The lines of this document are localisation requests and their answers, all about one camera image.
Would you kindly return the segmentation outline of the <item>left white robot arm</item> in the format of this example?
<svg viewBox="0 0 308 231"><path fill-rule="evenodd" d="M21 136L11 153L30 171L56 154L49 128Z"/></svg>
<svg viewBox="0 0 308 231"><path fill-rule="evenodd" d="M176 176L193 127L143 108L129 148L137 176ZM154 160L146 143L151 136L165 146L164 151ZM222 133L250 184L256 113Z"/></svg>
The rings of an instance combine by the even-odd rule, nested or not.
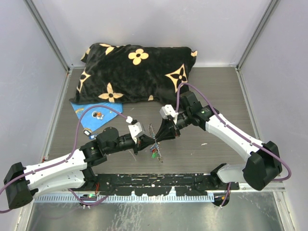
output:
<svg viewBox="0 0 308 231"><path fill-rule="evenodd" d="M109 154L128 149L136 154L154 143L153 138L142 132L136 137L130 133L120 136L116 128L109 127L95 140L65 156L31 166L23 166L20 162L11 165L1 191L6 193L10 210L52 191L72 188L90 191L96 186L96 178L86 174L86 170L105 162Z"/></svg>

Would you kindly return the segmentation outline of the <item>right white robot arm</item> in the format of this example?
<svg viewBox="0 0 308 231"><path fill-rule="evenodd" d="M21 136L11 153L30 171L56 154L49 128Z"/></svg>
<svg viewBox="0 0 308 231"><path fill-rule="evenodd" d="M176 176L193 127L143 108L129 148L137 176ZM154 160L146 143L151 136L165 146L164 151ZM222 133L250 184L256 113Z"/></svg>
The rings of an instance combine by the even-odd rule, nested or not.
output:
<svg viewBox="0 0 308 231"><path fill-rule="evenodd" d="M246 182L260 191L282 172L279 149L272 141L264 143L249 136L218 110L202 106L191 91L180 96L180 106L181 113L170 104L160 109L163 120L155 135L157 142L174 139L181 129L194 125L221 139L244 160L244 164L223 163L212 170L211 184L215 189L221 190L230 182Z"/></svg>

